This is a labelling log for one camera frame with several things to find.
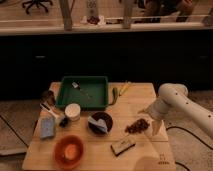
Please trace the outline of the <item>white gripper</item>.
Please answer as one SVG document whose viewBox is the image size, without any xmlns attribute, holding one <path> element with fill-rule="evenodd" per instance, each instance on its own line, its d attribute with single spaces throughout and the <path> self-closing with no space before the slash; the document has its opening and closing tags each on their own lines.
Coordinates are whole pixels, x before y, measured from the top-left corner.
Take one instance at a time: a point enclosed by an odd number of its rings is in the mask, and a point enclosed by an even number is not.
<svg viewBox="0 0 213 171">
<path fill-rule="evenodd" d="M 154 120 L 152 121 L 152 135 L 155 136 L 158 134 L 162 121 L 165 115 L 168 113 L 170 106 L 164 102 L 162 99 L 156 99 L 151 103 L 146 109 L 147 113 Z"/>
</svg>

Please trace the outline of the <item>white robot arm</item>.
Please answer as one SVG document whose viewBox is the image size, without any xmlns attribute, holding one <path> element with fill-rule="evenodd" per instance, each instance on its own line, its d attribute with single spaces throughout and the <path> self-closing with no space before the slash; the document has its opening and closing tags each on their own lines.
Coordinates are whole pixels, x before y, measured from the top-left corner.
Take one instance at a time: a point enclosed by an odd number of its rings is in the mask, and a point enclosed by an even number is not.
<svg viewBox="0 0 213 171">
<path fill-rule="evenodd" d="M 188 89 L 183 84 L 164 83 L 158 89 L 158 97 L 146 112 L 153 119 L 152 135 L 158 134 L 162 120 L 171 107 L 178 108 L 190 117 L 198 127 L 213 139 L 213 112 L 188 98 Z"/>
</svg>

